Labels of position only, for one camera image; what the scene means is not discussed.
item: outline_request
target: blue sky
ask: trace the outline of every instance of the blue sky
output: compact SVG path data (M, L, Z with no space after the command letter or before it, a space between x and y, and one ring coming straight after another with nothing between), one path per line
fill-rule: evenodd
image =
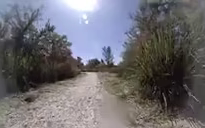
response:
M43 5L43 19L49 18L57 32L68 36L73 55L82 57L84 62L102 58L103 46L111 46L115 62L119 62L126 40L124 33L132 25L129 14L135 12L139 0L98 0L92 12L77 11L65 0L0 0L0 10L12 3ZM83 14L88 16L89 24L80 24Z

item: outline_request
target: dry grass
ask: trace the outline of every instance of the dry grass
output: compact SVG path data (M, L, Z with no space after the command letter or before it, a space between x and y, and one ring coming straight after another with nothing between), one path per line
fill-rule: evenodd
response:
M192 123L180 115L164 113L157 102L140 98L140 94L134 90L135 82L127 82L111 73L99 73L98 77L107 92L116 95L121 101L128 104L129 108L126 108L128 109L127 120L131 128L200 127L197 121Z

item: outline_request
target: dirt path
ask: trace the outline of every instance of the dirt path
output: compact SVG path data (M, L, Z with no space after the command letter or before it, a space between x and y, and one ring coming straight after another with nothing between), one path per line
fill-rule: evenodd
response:
M75 79L4 98L0 100L0 128L161 127L153 118L139 120L138 126L129 125L127 104L107 93L102 84L97 73L84 73ZM27 103L24 99L29 96L36 99ZM138 115L149 111L141 109Z
M6 128L98 128L102 86L96 73L46 86L26 95L36 95L32 103L5 99L0 117Z

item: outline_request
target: shrub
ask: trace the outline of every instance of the shrub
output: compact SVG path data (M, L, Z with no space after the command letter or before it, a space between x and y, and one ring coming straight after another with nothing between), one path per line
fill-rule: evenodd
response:
M183 107L192 89L196 33L177 10L160 16L157 10L136 14L120 71L137 81L144 98L160 101L163 108Z
M40 9L14 5L1 15L0 64L6 81L27 91L39 83L55 82L79 73L67 37L56 33L49 21L44 28L37 29Z

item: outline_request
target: sun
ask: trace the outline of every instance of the sun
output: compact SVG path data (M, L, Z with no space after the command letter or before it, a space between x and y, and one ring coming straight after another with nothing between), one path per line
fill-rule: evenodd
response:
M91 12L97 6L97 0L65 0L65 2L71 8L84 12Z

